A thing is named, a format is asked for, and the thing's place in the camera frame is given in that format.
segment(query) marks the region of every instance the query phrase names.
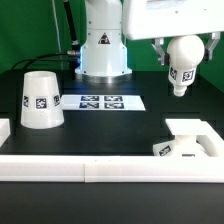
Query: black table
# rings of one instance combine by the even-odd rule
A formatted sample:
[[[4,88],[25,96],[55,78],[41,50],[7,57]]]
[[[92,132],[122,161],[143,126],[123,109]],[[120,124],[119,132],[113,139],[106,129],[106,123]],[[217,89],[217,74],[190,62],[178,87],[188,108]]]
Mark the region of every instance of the black table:
[[[0,117],[11,132],[4,155],[145,155],[172,139],[165,118],[199,118],[224,136],[224,94],[197,76],[182,98],[163,72],[137,72],[130,82],[79,82],[56,71],[61,94],[140,95],[146,112],[64,111],[48,130],[20,125],[23,74],[0,77]],[[223,223],[223,184],[0,183],[2,223]]]

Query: white cup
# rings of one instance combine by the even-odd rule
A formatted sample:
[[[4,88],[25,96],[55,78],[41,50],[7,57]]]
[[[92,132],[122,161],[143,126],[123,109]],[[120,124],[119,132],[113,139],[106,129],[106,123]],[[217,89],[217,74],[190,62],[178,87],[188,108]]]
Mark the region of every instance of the white cup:
[[[63,122],[56,74],[48,71],[25,73],[21,124],[27,128],[46,129]]]

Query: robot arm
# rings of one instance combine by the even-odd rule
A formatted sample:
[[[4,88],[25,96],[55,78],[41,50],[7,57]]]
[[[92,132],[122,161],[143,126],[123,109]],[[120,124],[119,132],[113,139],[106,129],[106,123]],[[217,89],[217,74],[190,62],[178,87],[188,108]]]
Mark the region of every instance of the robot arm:
[[[124,0],[123,32],[129,39],[152,39],[161,65],[170,65],[174,94],[183,96],[192,84],[197,65],[212,59],[224,30],[222,1]],[[196,34],[209,33],[204,46]],[[164,37],[174,37],[166,53]]]

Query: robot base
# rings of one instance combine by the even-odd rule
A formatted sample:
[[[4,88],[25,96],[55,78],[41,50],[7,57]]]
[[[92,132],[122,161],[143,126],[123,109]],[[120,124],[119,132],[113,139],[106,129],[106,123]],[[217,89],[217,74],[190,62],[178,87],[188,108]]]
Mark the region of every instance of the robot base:
[[[111,75],[111,76],[99,76],[99,75],[87,75],[79,73],[76,70],[76,79],[82,80],[84,82],[91,83],[107,83],[107,84],[116,84],[124,81],[130,81],[132,79],[132,70],[129,69],[127,73],[122,75]]]

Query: white foam block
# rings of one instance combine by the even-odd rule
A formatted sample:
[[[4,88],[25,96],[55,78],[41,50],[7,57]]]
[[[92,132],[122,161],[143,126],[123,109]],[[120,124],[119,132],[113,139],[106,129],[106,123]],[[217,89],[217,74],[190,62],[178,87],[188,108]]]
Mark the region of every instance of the white foam block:
[[[0,147],[10,135],[9,119],[0,119]]]
[[[140,96],[62,95],[63,110],[145,111]]]

